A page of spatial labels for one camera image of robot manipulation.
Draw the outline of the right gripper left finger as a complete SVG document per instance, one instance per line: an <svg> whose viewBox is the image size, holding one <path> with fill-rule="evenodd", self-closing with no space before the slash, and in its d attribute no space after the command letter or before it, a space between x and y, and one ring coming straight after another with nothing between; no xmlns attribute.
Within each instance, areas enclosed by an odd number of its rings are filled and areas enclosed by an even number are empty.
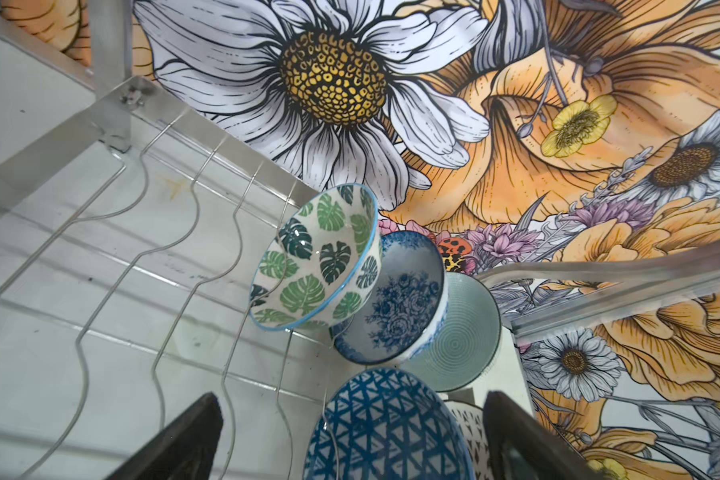
<svg viewBox="0 0 720 480"><path fill-rule="evenodd" d="M218 398L205 393L106 479L209 479L222 428Z"/></svg>

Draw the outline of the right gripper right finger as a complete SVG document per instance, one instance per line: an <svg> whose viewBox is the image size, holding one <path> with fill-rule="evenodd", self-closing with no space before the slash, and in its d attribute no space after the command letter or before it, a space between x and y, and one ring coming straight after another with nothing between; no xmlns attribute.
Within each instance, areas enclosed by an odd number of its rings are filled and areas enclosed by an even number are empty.
<svg viewBox="0 0 720 480"><path fill-rule="evenodd" d="M600 474L501 391L488 393L483 425L495 479L598 479Z"/></svg>

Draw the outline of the white maroon triangle bowl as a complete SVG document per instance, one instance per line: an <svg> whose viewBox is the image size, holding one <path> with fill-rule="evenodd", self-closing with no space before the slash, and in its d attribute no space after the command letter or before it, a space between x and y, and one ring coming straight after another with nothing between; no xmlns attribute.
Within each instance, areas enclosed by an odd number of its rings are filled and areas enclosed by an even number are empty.
<svg viewBox="0 0 720 480"><path fill-rule="evenodd" d="M493 480L482 410L474 405L455 400L447 400L445 405L459 424L472 459L476 479Z"/></svg>

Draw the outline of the mint green glazed bowl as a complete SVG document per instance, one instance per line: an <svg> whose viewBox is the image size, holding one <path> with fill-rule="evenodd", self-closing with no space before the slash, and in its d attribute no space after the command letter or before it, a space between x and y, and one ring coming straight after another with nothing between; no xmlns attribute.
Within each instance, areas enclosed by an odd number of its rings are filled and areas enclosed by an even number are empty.
<svg viewBox="0 0 720 480"><path fill-rule="evenodd" d="M501 320L493 295L478 280L447 273L444 320L423 351L400 368L437 392L459 390L474 381L495 356Z"/></svg>

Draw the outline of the blue triangle pattern bowl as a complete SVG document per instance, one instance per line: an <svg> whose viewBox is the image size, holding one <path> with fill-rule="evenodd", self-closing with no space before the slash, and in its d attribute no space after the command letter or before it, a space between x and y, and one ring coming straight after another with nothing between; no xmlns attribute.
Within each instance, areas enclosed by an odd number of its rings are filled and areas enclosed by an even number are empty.
<svg viewBox="0 0 720 480"><path fill-rule="evenodd" d="M326 402L304 479L473 479L461 429L437 393L403 370L350 378Z"/></svg>

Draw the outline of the blue floral porcelain bowl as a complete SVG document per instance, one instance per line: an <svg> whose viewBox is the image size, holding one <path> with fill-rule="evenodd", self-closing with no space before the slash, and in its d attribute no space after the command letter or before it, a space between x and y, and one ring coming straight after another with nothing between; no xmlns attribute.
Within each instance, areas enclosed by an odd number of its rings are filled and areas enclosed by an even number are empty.
<svg viewBox="0 0 720 480"><path fill-rule="evenodd" d="M335 350L364 366L398 366L422 353L442 328L446 269L436 245L415 231L381 240L379 279L368 302L330 329Z"/></svg>

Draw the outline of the green leaf pattern bowl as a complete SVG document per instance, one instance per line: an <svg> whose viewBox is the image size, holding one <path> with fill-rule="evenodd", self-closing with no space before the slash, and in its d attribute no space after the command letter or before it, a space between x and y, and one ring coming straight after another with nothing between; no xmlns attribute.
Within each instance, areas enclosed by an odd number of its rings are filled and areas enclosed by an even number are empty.
<svg viewBox="0 0 720 480"><path fill-rule="evenodd" d="M381 272L378 201L362 184L333 187L304 204L257 266L249 315L263 330L330 328L369 300Z"/></svg>

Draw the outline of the steel two-tier dish rack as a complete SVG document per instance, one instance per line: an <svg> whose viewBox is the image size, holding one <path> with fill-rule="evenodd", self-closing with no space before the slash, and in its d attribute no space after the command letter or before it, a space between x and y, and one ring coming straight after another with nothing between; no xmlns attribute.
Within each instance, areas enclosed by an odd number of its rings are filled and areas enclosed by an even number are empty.
<svg viewBox="0 0 720 480"><path fill-rule="evenodd" d="M720 1L0 1L0 478L108 476L204 393L215 479L298 479L374 369L249 315L308 201L446 274L720 240Z"/></svg>

